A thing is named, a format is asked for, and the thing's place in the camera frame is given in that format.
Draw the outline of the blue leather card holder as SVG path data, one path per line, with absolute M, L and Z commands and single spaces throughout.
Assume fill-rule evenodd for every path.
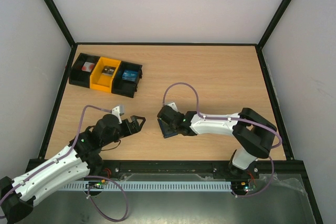
M 164 138 L 169 138 L 180 134 L 179 128 L 181 126 L 181 122 L 166 122 L 162 118 L 158 118 L 158 123 Z

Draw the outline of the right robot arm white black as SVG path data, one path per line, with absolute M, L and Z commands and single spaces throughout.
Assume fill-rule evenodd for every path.
M 232 154 L 228 172 L 236 178 L 242 177 L 257 159 L 269 157 L 277 133 L 275 125 L 250 108 L 231 115 L 183 114 L 172 103 L 161 108 L 157 120 L 165 138 L 179 134 L 233 136 L 241 148 Z

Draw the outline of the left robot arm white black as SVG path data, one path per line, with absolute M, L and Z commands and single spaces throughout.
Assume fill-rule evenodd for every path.
M 112 142 L 139 133 L 144 117 L 119 120 L 106 114 L 96 125 L 87 127 L 54 157 L 16 178 L 1 178 L 3 219 L 17 223 L 35 206 L 68 183 L 86 176 L 98 176 L 103 167 L 100 152 Z

